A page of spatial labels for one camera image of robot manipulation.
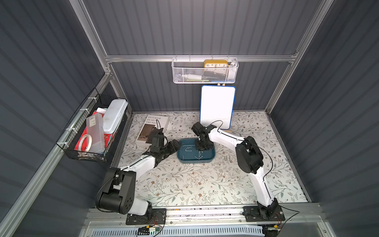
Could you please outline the teal plastic storage tray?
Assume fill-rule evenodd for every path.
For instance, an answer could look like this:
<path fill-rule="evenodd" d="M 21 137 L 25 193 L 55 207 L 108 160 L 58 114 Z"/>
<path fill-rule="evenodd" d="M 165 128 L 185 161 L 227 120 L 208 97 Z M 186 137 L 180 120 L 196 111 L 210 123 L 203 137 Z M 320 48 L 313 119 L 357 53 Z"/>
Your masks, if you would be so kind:
<path fill-rule="evenodd" d="M 195 146 L 197 138 L 184 138 L 179 141 L 180 150 L 176 153 L 178 160 L 183 164 L 210 163 L 216 156 L 215 149 L 200 151 Z"/>

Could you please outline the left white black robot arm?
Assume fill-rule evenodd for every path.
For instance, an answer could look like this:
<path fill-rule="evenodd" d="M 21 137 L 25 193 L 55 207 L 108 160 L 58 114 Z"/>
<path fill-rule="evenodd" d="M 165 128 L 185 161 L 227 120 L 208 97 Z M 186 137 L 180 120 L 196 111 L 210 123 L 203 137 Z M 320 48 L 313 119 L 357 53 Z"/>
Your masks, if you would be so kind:
<path fill-rule="evenodd" d="M 95 207 L 101 212 L 149 216 L 152 205 L 135 196 L 136 181 L 180 148 L 179 141 L 169 141 L 162 132 L 153 136 L 151 146 L 139 159 L 122 168 L 113 167 L 107 171 L 103 185 L 96 194 Z"/>

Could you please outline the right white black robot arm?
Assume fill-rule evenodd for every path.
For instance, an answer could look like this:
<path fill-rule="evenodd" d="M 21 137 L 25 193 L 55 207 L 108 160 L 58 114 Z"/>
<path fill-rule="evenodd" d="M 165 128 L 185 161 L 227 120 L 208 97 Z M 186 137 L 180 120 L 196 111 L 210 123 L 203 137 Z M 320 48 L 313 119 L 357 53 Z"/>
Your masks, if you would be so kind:
<path fill-rule="evenodd" d="M 210 150 L 215 143 L 235 151 L 239 168 L 249 175 L 256 191 L 260 217 L 263 220 L 273 218 L 279 204 L 265 181 L 264 157 L 254 138 L 239 137 L 212 124 L 203 126 L 200 122 L 195 123 L 191 130 L 198 136 L 195 146 L 199 151 Z"/>

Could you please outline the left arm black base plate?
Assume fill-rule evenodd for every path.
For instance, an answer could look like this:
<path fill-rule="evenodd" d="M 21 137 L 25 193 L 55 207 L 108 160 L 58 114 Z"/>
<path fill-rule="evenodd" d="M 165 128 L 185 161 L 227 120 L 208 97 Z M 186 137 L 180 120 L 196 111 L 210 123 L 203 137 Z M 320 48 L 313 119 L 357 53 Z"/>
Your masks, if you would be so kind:
<path fill-rule="evenodd" d="M 167 209 L 158 208 L 148 211 L 145 215 L 127 214 L 125 224 L 132 225 L 163 225 L 166 222 Z"/>

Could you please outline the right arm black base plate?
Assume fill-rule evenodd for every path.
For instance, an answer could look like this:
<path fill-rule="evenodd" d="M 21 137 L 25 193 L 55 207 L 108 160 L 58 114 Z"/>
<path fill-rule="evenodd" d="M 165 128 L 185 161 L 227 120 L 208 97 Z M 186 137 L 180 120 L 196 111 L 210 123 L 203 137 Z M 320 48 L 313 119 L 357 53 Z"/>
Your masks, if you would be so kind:
<path fill-rule="evenodd" d="M 271 221 L 284 222 L 286 220 L 280 205 L 264 207 L 259 205 L 244 206 L 242 215 L 247 222 Z"/>

